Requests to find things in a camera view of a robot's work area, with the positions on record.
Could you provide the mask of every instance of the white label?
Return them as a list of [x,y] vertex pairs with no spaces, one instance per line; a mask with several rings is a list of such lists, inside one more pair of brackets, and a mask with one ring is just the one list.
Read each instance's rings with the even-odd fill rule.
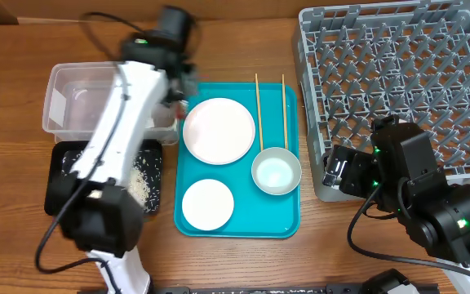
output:
[[64,108],[66,107],[66,98],[63,94],[59,93],[56,89],[52,92],[52,99],[50,101],[50,111],[48,113],[48,118],[57,123],[60,126],[63,126],[64,122]]

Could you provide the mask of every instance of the wire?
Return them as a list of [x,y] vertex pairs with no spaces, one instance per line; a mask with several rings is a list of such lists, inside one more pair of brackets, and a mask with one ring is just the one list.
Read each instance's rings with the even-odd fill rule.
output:
[[382,220],[382,221],[383,221],[383,220],[391,220],[391,219],[397,217],[397,215],[394,214],[394,213],[389,213],[389,214],[387,214],[387,215],[385,215],[385,216],[370,216],[370,215],[367,214],[367,211],[368,211],[373,205],[378,206],[378,203],[369,203],[369,204],[367,204],[367,208],[366,208],[366,210],[365,210],[364,213],[363,213],[364,216],[367,216],[367,217],[369,217],[369,218],[376,219],[376,220]]
[[410,220],[411,216],[409,215],[409,212],[407,212],[406,205],[404,204],[404,199],[401,197],[401,187],[404,186],[404,184],[408,181],[409,179],[406,177],[401,177],[398,180],[398,187],[397,187],[397,198],[398,198],[398,205],[400,206],[401,213],[404,214],[404,216]]
[[[103,16],[103,17],[108,17],[112,20],[116,20],[116,21],[119,21],[125,25],[129,25],[131,26],[132,28],[144,33],[144,31],[137,27],[136,25],[134,24],[131,24],[130,22],[126,21],[126,20],[123,20],[119,17],[116,17],[116,16],[112,16],[112,15],[109,15],[109,14],[106,14],[106,13],[102,13],[102,12],[87,12],[85,14],[82,15],[81,19],[82,20],[85,20],[85,19],[88,19],[90,18],[91,16]],[[88,37],[88,39],[90,39],[90,41],[95,45],[95,47],[97,47],[100,51],[102,51],[110,60],[116,60],[114,57],[113,57],[113,54],[108,50],[107,47],[105,47],[100,41],[98,38],[95,37],[95,35],[92,33],[92,31],[90,30],[89,26],[87,25],[87,23],[85,22],[80,22],[81,24],[81,27],[82,27],[82,30],[83,32],[85,33],[85,35]],[[72,196],[70,196],[69,200],[64,204],[64,206],[60,209],[59,213],[57,214],[57,216],[55,217],[55,219],[52,221],[52,223],[50,224],[50,227],[48,227],[47,231],[45,232],[45,234],[43,235],[42,239],[41,239],[41,242],[39,243],[38,245],[38,249],[36,250],[36,253],[35,253],[35,257],[34,257],[34,263],[35,263],[35,266],[36,268],[41,272],[41,273],[44,273],[44,274],[56,274],[56,273],[59,273],[61,271],[64,271],[64,270],[69,270],[69,269],[72,269],[76,266],[79,266],[79,265],[83,265],[83,264],[86,264],[86,263],[89,263],[89,262],[99,262],[101,263],[101,266],[105,268],[106,270],[106,273],[108,274],[109,276],[109,281],[110,281],[110,284],[112,285],[112,288],[113,290],[119,294],[121,293],[121,289],[117,286],[116,282],[115,282],[115,279],[113,278],[113,275],[112,275],[112,270],[110,269],[109,265],[108,265],[108,262],[105,261],[104,259],[102,258],[98,258],[98,257],[89,257],[89,258],[83,258],[79,261],[75,261],[75,262],[72,262],[72,263],[69,263],[67,265],[63,265],[63,266],[60,266],[60,267],[57,267],[57,268],[54,268],[54,269],[46,269],[44,267],[42,267],[41,265],[41,254],[42,254],[42,251],[44,249],[44,247],[47,245],[47,241],[48,239],[50,239],[50,236],[52,235],[52,233],[54,232],[54,229],[56,228],[56,226],[60,223],[61,219],[63,218],[63,216],[65,215],[65,213],[68,211],[69,208],[71,208],[71,206],[73,205],[73,203],[75,203],[76,200],[79,199],[80,197],[80,194],[81,192],[86,188],[86,185],[88,184],[88,181],[91,179],[91,177],[94,175],[95,171],[97,170],[97,167],[102,163],[102,158],[104,156],[104,152],[106,152],[106,149],[108,148],[109,146],[109,143],[110,141],[112,140],[113,138],[113,135],[115,134],[115,131],[117,130],[118,128],[118,124],[119,122],[121,121],[121,117],[124,113],[124,109],[126,107],[126,102],[129,100],[130,96],[128,94],[128,81],[126,79],[126,75],[124,74],[124,72],[121,70],[121,68],[118,66],[117,63],[113,63],[115,69],[117,70],[117,73],[119,74],[121,80],[122,80],[122,99],[121,99],[121,104],[119,106],[119,110],[117,112],[117,117],[115,118],[115,122],[113,123],[112,125],[112,129],[108,135],[108,137],[106,138],[106,141],[104,142],[104,145],[103,145],[103,149],[100,151],[100,153],[97,155],[97,158],[95,159],[95,163],[93,165],[93,167],[91,168],[90,172],[88,172],[88,175],[81,181],[81,184],[79,185],[79,187],[75,190],[75,192],[73,192]]]
[[360,218],[360,215],[367,209],[367,205],[371,202],[371,200],[373,200],[373,198],[376,196],[376,194],[380,191],[381,188],[382,188],[382,184],[380,184],[376,187],[375,191],[373,191],[371,196],[362,204],[360,209],[358,209],[358,212],[355,214],[355,216],[351,220],[351,223],[349,224],[349,228],[348,228],[348,244],[349,244],[349,246],[354,251],[356,251],[356,252],[358,252],[358,253],[360,253],[364,256],[380,259],[380,260],[383,260],[383,261],[403,262],[403,263],[408,263],[408,264],[412,264],[412,265],[425,265],[425,266],[435,267],[435,268],[442,269],[442,270],[450,270],[450,271],[453,271],[453,272],[456,272],[456,273],[459,273],[459,274],[465,274],[468,277],[470,277],[470,270],[467,270],[467,269],[464,269],[464,268],[461,268],[461,267],[458,267],[458,266],[455,266],[455,265],[447,265],[445,263],[435,262],[435,261],[424,261],[424,260],[415,259],[415,258],[390,256],[390,255],[386,255],[386,254],[370,252],[370,251],[367,251],[367,250],[362,249],[362,248],[358,247],[357,245],[355,245],[353,243],[352,238],[351,238],[351,236],[353,234],[353,228],[357,224],[357,221]]

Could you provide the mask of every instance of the white plate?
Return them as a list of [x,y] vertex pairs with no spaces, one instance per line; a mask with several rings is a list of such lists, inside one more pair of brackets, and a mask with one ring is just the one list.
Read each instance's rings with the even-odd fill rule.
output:
[[209,99],[186,117],[184,143],[204,163],[232,163],[248,152],[255,139],[255,121],[248,109],[226,99]]
[[183,197],[183,215],[190,225],[200,230],[218,229],[233,214],[233,195],[217,180],[200,180],[191,185]]

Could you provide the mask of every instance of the metal grid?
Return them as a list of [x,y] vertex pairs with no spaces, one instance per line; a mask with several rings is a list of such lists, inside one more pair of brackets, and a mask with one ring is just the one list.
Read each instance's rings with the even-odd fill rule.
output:
[[318,7],[299,18],[297,74],[318,133],[310,152],[368,151],[370,120],[398,114],[426,130],[450,179],[470,178],[470,2]]

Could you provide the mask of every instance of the wooden table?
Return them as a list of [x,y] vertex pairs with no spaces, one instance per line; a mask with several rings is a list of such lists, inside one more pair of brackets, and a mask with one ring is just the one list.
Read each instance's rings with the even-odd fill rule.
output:
[[[117,47],[129,29],[98,24],[98,34]],[[144,226],[139,243],[145,269],[156,285],[264,287],[362,282],[397,268],[419,283],[454,289],[438,269],[377,261],[355,253],[346,230],[360,203],[323,203],[315,196],[306,146],[304,105],[296,86],[291,36],[295,20],[211,21],[195,58],[207,81],[286,84],[299,97],[302,223],[287,240],[189,238],[173,222],[176,148],[164,153],[162,209]],[[43,211],[53,136],[41,127],[47,81],[54,65],[104,60],[73,24],[0,26],[0,293],[74,293],[103,287],[95,265],[45,275],[33,254],[51,218]],[[356,243],[377,252],[428,258],[395,220],[361,220]],[[43,264],[75,261],[83,253],[56,232]]]

